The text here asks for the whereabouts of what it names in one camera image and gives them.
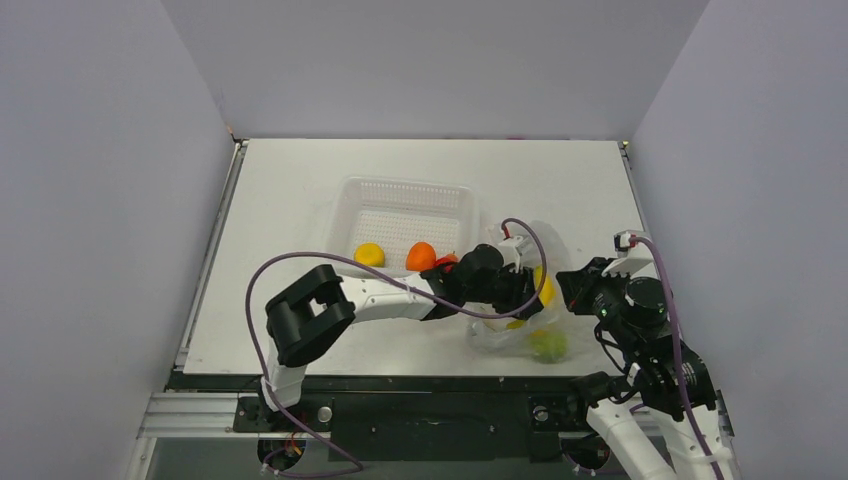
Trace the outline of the green fake fruit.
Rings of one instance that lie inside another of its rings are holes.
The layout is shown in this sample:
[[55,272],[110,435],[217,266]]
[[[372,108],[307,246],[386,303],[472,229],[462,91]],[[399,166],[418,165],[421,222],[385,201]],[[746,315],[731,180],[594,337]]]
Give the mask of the green fake fruit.
[[562,362],[568,354],[568,337],[558,330],[537,330],[527,337],[531,357],[540,363]]

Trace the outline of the orange fake fruit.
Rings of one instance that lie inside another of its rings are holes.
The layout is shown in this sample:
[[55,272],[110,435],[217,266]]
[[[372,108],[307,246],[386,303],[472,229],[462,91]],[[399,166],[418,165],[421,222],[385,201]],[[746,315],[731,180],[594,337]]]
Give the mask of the orange fake fruit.
[[407,253],[405,268],[409,271],[426,271],[435,266],[436,260],[436,251],[432,245],[427,242],[417,242]]

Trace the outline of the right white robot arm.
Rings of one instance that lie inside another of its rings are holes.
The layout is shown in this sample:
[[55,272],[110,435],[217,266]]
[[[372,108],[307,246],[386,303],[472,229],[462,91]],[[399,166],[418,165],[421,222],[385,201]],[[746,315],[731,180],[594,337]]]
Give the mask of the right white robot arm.
[[685,345],[667,286],[651,277],[608,274],[596,257],[556,274],[567,310],[596,319],[597,341],[615,345],[619,378],[578,378],[566,418],[590,426],[632,479],[731,479],[719,400],[704,361]]

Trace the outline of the red fake fruit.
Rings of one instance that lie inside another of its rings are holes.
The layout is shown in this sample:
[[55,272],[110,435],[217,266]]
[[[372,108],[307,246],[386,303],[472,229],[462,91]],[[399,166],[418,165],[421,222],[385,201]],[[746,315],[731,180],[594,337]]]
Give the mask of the red fake fruit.
[[434,266],[436,268],[439,268],[439,269],[442,269],[442,270],[445,270],[445,271],[449,271],[458,262],[459,262],[459,257],[457,255],[455,255],[454,253],[450,253],[450,254],[447,254],[445,256],[438,258],[434,262]]

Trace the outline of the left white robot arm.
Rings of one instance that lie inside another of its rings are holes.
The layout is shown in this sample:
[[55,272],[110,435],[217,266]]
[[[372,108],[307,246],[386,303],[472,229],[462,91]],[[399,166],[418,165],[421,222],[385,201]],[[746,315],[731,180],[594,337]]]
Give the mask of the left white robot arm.
[[259,416],[272,429],[291,427],[308,364],[322,357],[354,323],[385,319],[430,321],[471,315],[469,304],[491,308],[489,318],[527,320],[542,311],[547,265],[507,262],[501,251],[480,244],[457,262],[407,277],[364,266],[364,278],[333,267],[338,256],[320,254],[313,267],[265,305],[269,354],[261,359],[263,400]]

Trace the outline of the yellow fake fruit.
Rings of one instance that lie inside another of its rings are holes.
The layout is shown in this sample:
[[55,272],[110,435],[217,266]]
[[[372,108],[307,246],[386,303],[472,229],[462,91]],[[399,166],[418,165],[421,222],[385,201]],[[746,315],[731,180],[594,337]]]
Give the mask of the yellow fake fruit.
[[354,250],[353,260],[369,267],[382,268],[385,266],[386,255],[378,244],[363,243]]

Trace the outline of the yellow fake banana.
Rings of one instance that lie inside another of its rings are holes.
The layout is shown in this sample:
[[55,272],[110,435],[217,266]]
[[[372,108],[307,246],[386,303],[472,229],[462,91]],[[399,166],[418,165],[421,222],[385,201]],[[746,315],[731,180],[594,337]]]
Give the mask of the yellow fake banana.
[[535,315],[548,309],[556,299],[556,292],[552,280],[545,274],[543,275],[543,267],[537,266],[532,269],[533,274],[533,291],[538,292],[537,302],[528,314],[523,314],[522,317],[517,317],[515,320],[506,324],[507,330],[514,330],[522,327],[529,319]]

